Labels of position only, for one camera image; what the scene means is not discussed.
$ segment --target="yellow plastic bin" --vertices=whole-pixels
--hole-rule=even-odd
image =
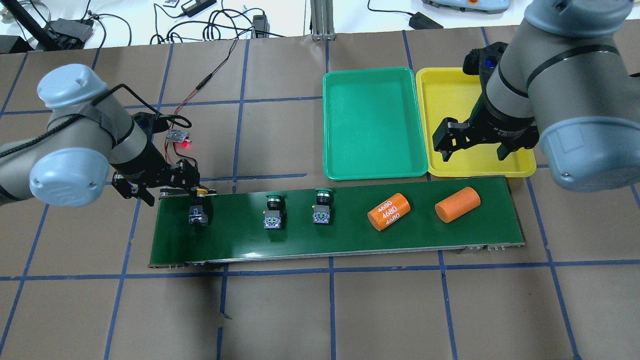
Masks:
[[[481,93],[480,78],[469,76],[457,67],[427,67],[415,76],[422,132],[427,150],[429,173],[439,177],[504,175],[527,177],[536,171],[533,150],[520,149],[505,160],[498,160],[500,144],[479,144],[458,150],[448,162],[433,150],[433,132],[442,119],[467,120]]]

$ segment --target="gray robotic arm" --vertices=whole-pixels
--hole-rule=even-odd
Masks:
[[[476,49],[465,59],[483,92],[464,123],[443,120],[435,149],[447,161],[477,143],[500,143],[503,160],[540,136],[563,188],[640,181],[640,79],[627,74],[612,39],[631,7],[631,0],[534,0],[510,45]]]
[[[166,117],[132,117],[112,95],[121,87],[127,88],[109,90],[80,64],[44,76],[38,96],[52,110],[47,132],[0,147],[0,205],[35,196],[55,206],[84,206],[102,193],[110,165],[116,169],[111,184],[125,198],[151,206],[147,188],[171,186],[199,199],[206,188],[197,169],[184,160],[168,164],[150,141],[153,132],[168,129]]]

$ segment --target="blue device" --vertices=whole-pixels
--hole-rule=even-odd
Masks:
[[[501,13],[509,8],[511,0],[422,0],[423,3],[435,6],[448,6],[461,12]]]

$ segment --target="orange battery cell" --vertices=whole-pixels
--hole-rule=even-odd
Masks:
[[[367,213],[369,221],[378,231],[398,221],[411,210],[409,202],[401,193],[397,193]]]
[[[480,205],[480,196],[466,187],[436,204],[436,214],[446,223],[452,222]]]

